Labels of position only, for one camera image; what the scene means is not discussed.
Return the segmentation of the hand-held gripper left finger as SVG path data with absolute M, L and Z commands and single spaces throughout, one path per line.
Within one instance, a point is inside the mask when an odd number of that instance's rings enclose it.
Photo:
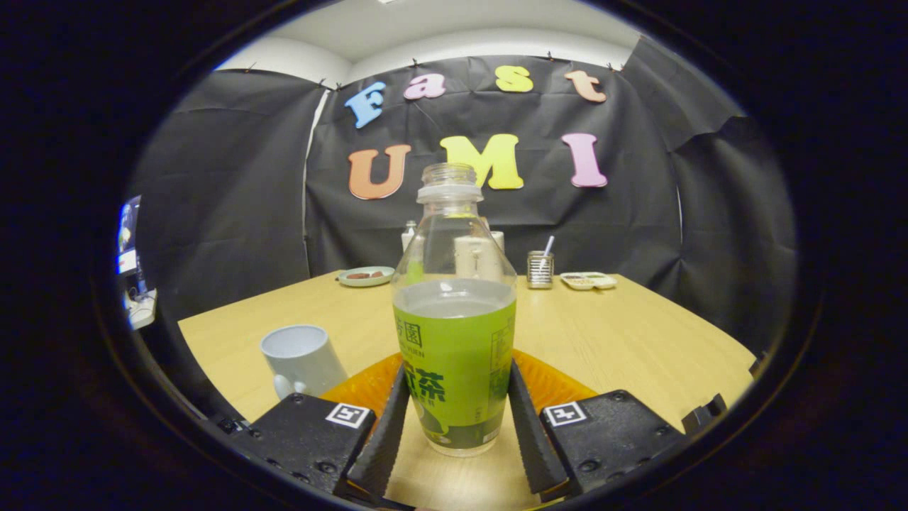
M 230 440 L 251 459 L 311 488 L 382 501 L 406 418 L 409 388 L 395 353 L 312 397 L 293 392 Z

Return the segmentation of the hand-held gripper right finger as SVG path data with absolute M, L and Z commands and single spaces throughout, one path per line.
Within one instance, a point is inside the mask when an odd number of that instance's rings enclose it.
M 631 392 L 599 394 L 521 351 L 513 353 L 508 396 L 526 478 L 541 497 L 611 490 L 685 440 Z

